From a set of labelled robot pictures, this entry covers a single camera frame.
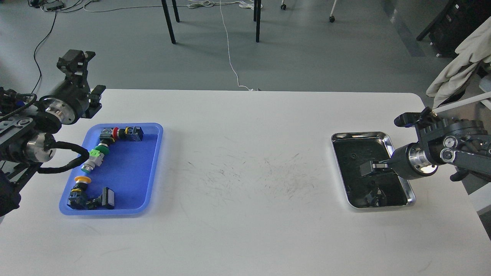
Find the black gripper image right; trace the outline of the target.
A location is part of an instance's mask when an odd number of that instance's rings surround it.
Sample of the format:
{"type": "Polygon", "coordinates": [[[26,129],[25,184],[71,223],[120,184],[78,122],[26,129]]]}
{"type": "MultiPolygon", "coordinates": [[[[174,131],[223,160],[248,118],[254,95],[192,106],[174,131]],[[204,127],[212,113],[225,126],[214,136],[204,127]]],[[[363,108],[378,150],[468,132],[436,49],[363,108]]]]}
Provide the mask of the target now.
{"type": "Polygon", "coordinates": [[[394,174],[406,180],[429,177],[437,165],[430,163],[419,144],[407,144],[396,149],[389,160],[370,160],[360,165],[361,177],[394,174]]]}

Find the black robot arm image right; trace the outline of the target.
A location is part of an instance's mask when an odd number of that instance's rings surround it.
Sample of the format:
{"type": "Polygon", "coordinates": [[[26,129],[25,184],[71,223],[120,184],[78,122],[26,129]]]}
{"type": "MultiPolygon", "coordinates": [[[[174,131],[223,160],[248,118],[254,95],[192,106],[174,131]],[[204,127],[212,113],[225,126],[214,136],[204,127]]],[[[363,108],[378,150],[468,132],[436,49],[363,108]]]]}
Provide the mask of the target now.
{"type": "Polygon", "coordinates": [[[417,142],[396,149],[389,159],[361,164],[361,176],[394,173],[405,180],[429,177],[444,164],[456,167],[453,182],[468,175],[490,181],[490,134],[480,120],[447,119],[431,108],[405,112],[394,119],[397,127],[414,127],[417,142]]]}

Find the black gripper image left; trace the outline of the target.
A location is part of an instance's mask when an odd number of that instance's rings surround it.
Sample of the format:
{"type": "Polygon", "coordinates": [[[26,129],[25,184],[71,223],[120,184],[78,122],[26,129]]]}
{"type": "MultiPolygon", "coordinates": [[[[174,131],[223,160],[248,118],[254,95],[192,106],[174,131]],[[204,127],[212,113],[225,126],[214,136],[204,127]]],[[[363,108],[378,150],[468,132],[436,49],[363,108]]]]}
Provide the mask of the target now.
{"type": "Polygon", "coordinates": [[[87,82],[88,63],[95,56],[95,52],[69,49],[58,58],[56,66],[65,79],[44,96],[44,111],[63,125],[72,125],[80,118],[93,118],[102,108],[100,100],[106,86],[97,85],[91,91],[87,82]]]}

